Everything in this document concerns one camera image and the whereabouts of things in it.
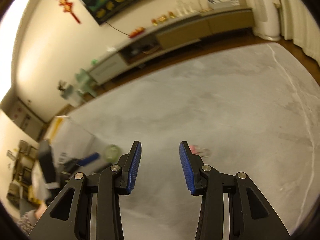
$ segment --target pink object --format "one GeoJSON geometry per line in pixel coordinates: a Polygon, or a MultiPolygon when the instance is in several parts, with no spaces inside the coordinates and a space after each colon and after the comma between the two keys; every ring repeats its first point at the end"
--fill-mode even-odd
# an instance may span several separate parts
{"type": "Polygon", "coordinates": [[[192,154],[198,154],[198,151],[194,145],[189,145],[189,148],[192,154]]]}
{"type": "Polygon", "coordinates": [[[199,155],[201,157],[209,157],[211,152],[205,148],[199,148],[198,145],[189,145],[192,154],[199,155]]]}

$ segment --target wooden floor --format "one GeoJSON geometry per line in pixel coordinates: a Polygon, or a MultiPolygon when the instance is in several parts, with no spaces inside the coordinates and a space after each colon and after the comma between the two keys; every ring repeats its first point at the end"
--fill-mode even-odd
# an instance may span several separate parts
{"type": "MultiPolygon", "coordinates": [[[[216,35],[196,44],[188,45],[186,47],[177,49],[175,51],[169,52],[163,56],[155,58],[147,62],[143,68],[133,68],[113,80],[103,84],[101,87],[97,88],[98,95],[102,95],[115,87],[123,85],[131,80],[139,78],[143,75],[149,74],[153,71],[168,67],[175,63],[179,63],[185,60],[192,59],[194,57],[199,57],[212,52],[217,52],[225,49],[232,49],[241,46],[253,45],[258,43],[266,43],[269,41],[263,40],[252,34],[251,31],[244,30],[235,33],[225,33],[221,35],[216,35]]],[[[302,65],[309,71],[309,73],[316,80],[318,85],[320,85],[320,67],[317,62],[306,56],[302,49],[292,43],[292,41],[286,41],[281,39],[277,41],[280,45],[286,48],[292,55],[294,55],[302,65]]],[[[90,95],[85,95],[84,99],[90,101],[92,97],[90,95]]],[[[67,105],[62,109],[57,115],[64,115],[70,113],[74,108],[67,105]]]]}

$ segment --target white box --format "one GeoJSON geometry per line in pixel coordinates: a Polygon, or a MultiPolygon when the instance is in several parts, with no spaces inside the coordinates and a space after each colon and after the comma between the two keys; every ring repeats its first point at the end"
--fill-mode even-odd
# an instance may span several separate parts
{"type": "Polygon", "coordinates": [[[83,159],[92,154],[95,136],[67,116],[56,116],[44,136],[52,147],[54,166],[69,159],[83,159]]]}
{"type": "Polygon", "coordinates": [[[208,1],[208,6],[211,9],[221,9],[221,8],[226,8],[226,7],[232,7],[232,3],[231,1],[224,1],[224,2],[220,2],[218,0],[215,0],[216,3],[211,3],[208,1]]]}

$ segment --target green ball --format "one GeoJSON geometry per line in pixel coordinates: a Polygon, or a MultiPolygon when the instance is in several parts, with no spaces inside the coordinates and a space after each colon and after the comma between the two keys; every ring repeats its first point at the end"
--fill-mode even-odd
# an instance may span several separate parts
{"type": "Polygon", "coordinates": [[[106,147],[104,158],[107,162],[115,163],[121,155],[121,149],[115,144],[110,144],[106,147]]]}
{"type": "Polygon", "coordinates": [[[96,59],[91,60],[91,65],[96,65],[97,63],[98,63],[98,60],[96,59]]]}

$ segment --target white container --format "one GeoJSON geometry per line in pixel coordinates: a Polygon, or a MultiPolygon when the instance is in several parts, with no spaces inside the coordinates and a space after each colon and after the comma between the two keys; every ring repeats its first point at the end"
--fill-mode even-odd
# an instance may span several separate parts
{"type": "Polygon", "coordinates": [[[232,3],[230,0],[229,1],[222,1],[222,2],[219,0],[215,0],[216,3],[211,3],[207,0],[207,2],[208,2],[209,8],[214,9],[214,10],[226,8],[226,7],[232,7],[232,3]]]}
{"type": "Polygon", "coordinates": [[[278,10],[273,0],[246,0],[246,2],[253,12],[255,22],[253,33],[265,40],[280,40],[278,10]]]}

